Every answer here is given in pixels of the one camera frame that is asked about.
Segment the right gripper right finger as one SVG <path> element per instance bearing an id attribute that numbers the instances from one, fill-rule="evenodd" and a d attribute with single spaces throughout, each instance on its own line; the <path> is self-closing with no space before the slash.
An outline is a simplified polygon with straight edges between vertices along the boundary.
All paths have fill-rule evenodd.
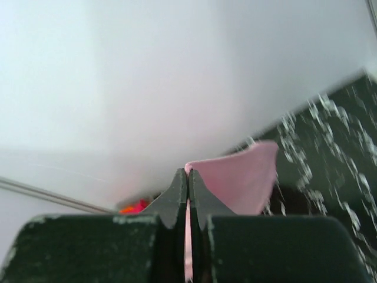
<path id="1" fill-rule="evenodd" d="M 235 214 L 207 188 L 197 170 L 188 174 L 194 282 L 238 282 Z"/>

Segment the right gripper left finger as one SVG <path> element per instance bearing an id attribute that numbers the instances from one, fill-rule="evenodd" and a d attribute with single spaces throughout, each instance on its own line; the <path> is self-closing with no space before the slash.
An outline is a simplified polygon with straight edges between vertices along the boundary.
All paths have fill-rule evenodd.
<path id="1" fill-rule="evenodd" d="M 177 169 L 167 190 L 143 210 L 159 218 L 151 282 L 185 281 L 186 208 L 187 175 L 184 169 Z"/>

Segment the pink t shirt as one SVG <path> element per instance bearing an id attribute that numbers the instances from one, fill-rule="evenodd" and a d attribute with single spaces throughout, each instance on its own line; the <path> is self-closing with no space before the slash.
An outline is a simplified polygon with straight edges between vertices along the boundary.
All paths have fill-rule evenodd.
<path id="1" fill-rule="evenodd" d="M 274 141 L 259 141 L 229 156 L 188 162 L 184 170 L 197 170 L 208 190 L 232 212 L 258 215 L 277 179 L 278 149 Z"/>

